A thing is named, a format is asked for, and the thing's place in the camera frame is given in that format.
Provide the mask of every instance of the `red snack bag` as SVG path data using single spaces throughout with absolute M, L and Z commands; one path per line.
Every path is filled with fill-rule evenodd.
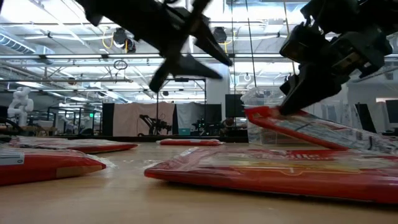
M 137 144 L 115 142 L 102 139 L 67 140 L 61 138 L 18 137 L 10 142 L 13 147 L 28 147 L 34 149 L 72 149 L 87 154 L 129 150 Z
M 196 149 L 145 176 L 231 189 L 398 203 L 398 157 L 354 150 Z
M 391 138 L 320 119 L 304 111 L 281 116 L 278 108 L 261 106 L 246 109 L 245 113 L 249 121 L 257 126 L 329 149 L 398 153 L 398 142 Z
M 0 185 L 76 177 L 105 168 L 73 150 L 0 149 Z
M 217 139 L 163 139 L 156 143 L 162 146 L 220 146 L 224 144 Z

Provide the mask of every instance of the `monitor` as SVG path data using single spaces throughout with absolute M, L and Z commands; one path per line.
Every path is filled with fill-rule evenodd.
M 225 94 L 225 116 L 227 118 L 245 118 L 242 94 Z
M 398 100 L 386 100 L 388 120 L 391 128 L 398 128 Z

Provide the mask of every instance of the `printed label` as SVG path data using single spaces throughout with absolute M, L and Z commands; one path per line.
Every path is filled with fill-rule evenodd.
M 25 155 L 23 152 L 0 152 L 0 166 L 23 165 L 25 162 Z

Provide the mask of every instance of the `hanging cord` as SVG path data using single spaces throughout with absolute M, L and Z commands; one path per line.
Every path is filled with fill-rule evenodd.
M 286 19 L 286 29 L 287 29 L 287 37 L 289 38 L 290 29 L 289 29 L 289 22 L 287 20 L 287 10 L 286 10 L 286 1 L 284 1 L 284 9 L 285 9 L 285 19 Z M 296 75 L 296 68 L 294 67 L 294 61 L 292 60 L 292 67 L 293 67 L 293 74 Z
M 232 31 L 234 31 L 234 13 L 233 13 L 233 8 L 234 8 L 234 1 L 231 1 L 231 26 L 232 26 Z M 234 124 L 236 128 L 236 72 L 235 72 L 235 46 L 233 44 L 234 42 L 234 32 L 232 34 L 232 53 L 234 57 L 232 58 L 233 60 L 233 70 L 234 70 Z
M 252 61 L 252 63 L 253 63 L 254 87 L 257 87 L 256 69 L 254 68 L 253 42 L 252 42 L 252 40 L 251 40 L 251 28 L 250 28 L 250 18 L 249 18 L 248 0 L 245 0 L 245 2 L 246 2 L 246 12 L 248 12 L 248 25 L 249 25 L 249 36 L 250 36 L 251 61 Z
M 233 40 L 230 40 L 228 43 L 227 43 L 227 42 L 221 43 L 222 45 L 224 45 L 224 49 L 225 49 L 225 53 L 226 53 L 226 54 L 228 53 L 228 51 L 226 50 L 226 46 L 227 46 L 228 44 L 232 43 L 232 41 L 233 41 Z
M 104 47 L 106 47 L 107 49 L 110 49 L 110 48 L 113 46 L 113 35 L 114 35 L 114 33 L 112 33 L 111 45 L 110 45 L 110 46 L 107 46 L 107 45 L 105 44 L 105 34 L 106 34 L 106 30 L 105 30 L 104 33 L 103 33 L 102 44 L 103 44 Z

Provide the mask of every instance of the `wooden table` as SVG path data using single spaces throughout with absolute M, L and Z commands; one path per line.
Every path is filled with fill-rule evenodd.
M 115 169 L 0 187 L 0 223 L 398 224 L 398 211 L 392 207 L 192 187 L 143 176 L 146 166 L 186 149 L 145 143 L 130 151 L 100 154 L 118 165 Z

